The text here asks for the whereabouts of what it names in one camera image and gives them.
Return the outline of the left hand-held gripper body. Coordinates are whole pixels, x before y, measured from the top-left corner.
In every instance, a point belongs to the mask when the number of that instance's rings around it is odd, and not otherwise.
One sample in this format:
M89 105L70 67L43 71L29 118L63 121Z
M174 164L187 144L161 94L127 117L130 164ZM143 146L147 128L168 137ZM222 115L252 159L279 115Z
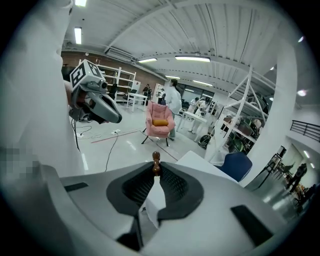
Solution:
M107 82L102 76L98 66L87 59L82 60L70 73L70 84L72 86L70 95L69 115L75 120L89 118L84 105L94 107L94 96L98 94L107 95Z

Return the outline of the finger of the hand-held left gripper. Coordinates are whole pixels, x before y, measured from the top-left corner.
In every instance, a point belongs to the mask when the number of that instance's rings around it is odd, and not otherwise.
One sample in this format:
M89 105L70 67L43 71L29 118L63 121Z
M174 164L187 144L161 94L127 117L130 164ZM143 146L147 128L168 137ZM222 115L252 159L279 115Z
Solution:
M93 120L98 123L120 123L122 114L117 109L115 101L107 94L99 93L93 97Z
M87 104L84 105L85 111L89 114L91 120L99 124L109 123L110 108L101 104L91 107Z

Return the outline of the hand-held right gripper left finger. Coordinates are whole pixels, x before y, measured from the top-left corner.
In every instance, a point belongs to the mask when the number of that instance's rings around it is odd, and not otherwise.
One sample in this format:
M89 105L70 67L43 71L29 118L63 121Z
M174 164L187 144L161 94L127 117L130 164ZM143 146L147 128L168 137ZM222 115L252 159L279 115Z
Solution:
M95 174L60 178L51 166L42 174L59 216L78 235L98 233L122 249L143 247L140 210L154 185L152 162Z

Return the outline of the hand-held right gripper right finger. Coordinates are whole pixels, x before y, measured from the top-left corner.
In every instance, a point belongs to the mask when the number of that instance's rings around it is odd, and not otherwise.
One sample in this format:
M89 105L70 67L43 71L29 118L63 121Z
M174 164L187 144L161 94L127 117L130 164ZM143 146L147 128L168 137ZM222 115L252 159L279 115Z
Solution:
M246 206L274 235L286 226L278 212L238 183L179 164L169 166L195 177L204 189L204 197L186 218L162 222L141 255L250 255L255 245L231 211L240 205Z

